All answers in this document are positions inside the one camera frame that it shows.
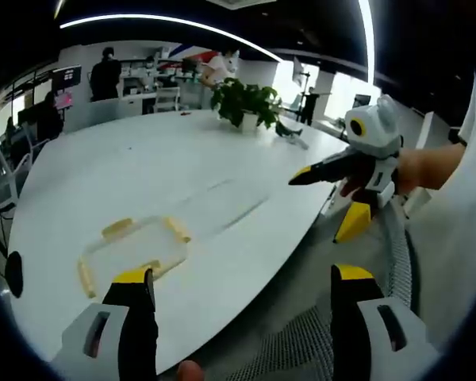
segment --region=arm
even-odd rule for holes
[[[215,72],[214,68],[212,68],[210,66],[205,67],[205,70],[203,71],[203,75],[201,76],[199,81],[203,85],[205,85],[206,87],[209,87],[210,89],[213,89],[215,84],[212,81],[209,80],[209,77],[211,77],[214,72]]]
[[[115,77],[114,77],[114,82],[115,85],[117,85],[120,82],[120,74],[121,74],[121,63],[120,61],[115,61]]]
[[[92,69],[92,74],[90,75],[90,88],[92,92],[95,92],[95,66]]]
[[[402,172],[412,172],[415,187],[440,189],[458,167],[465,151],[466,148],[462,144],[433,149],[404,150],[398,167],[399,177]]]
[[[145,77],[145,76],[141,76],[141,77],[139,77],[139,80],[140,80],[141,86],[142,86],[144,89],[148,89],[148,81],[146,80],[146,77]]]
[[[398,194],[408,194],[416,187],[440,189],[458,167],[465,147],[461,144],[433,149],[402,149],[398,163]],[[366,186],[372,173],[365,168],[357,171],[340,191],[347,196]]]

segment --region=ceiling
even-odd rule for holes
[[[451,124],[461,121],[469,101],[473,72],[463,32],[476,17],[451,0],[369,0],[374,21],[376,79],[387,93],[421,111],[436,110]],[[212,49],[225,37],[164,21],[99,21],[59,30],[58,25],[112,13],[149,13],[185,18],[239,35],[264,48],[296,49],[367,65],[358,0],[278,0],[227,10],[205,0],[66,0],[56,21],[56,0],[0,4],[0,87],[34,65],[56,58],[61,48],[106,40],[169,40]],[[268,60],[250,48],[243,58]],[[365,79],[364,71],[341,63],[306,58],[324,70]]]

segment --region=white sleeve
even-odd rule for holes
[[[214,56],[206,65],[211,67],[213,70],[222,69],[222,58]]]
[[[470,94],[469,108],[467,109],[466,117],[463,119],[462,127],[460,128],[459,137],[466,144],[470,142],[470,135],[474,128],[474,117],[476,114],[476,77],[474,77],[473,90]]]

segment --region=finger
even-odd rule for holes
[[[362,186],[363,186],[363,179],[357,176],[352,176],[351,178],[347,179],[347,182],[344,184],[344,186],[340,190],[340,195],[342,197],[347,197],[347,195],[350,194],[352,191],[355,191]]]
[[[205,374],[201,367],[194,361],[182,361],[176,373],[177,381],[204,381]]]

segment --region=white oval table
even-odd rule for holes
[[[17,205],[10,250],[23,257],[17,324],[51,360],[62,332],[92,301],[76,261],[103,227],[123,217],[162,214],[209,183],[268,185],[269,198],[239,223],[199,243],[199,253],[155,282],[157,370],[165,371],[221,331],[268,284],[303,238],[332,184],[289,187],[300,168],[343,150],[334,137],[304,128],[305,151],[262,128],[246,136],[215,114],[162,113],[112,121],[48,143]]]

